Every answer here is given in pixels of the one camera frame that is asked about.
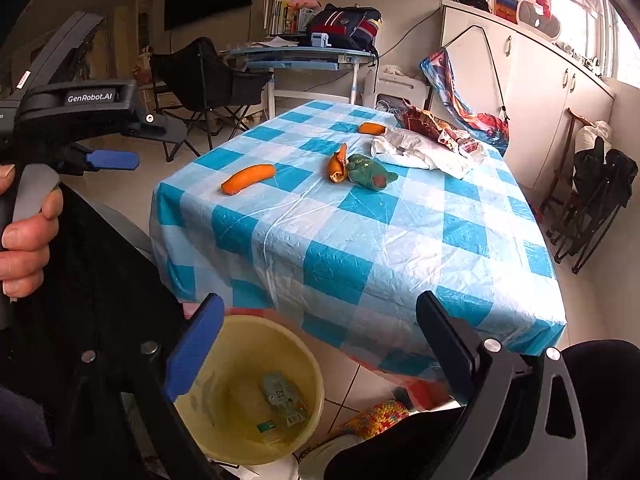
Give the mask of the person's left hand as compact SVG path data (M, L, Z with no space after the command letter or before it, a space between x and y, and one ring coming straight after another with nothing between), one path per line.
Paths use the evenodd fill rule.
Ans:
M17 166L1 167L1 195L17 185L16 209L20 214L1 234L1 285L9 298L32 294L43 282L50 259L50 241L58 234L63 194L58 174L46 165L29 165L17 179Z

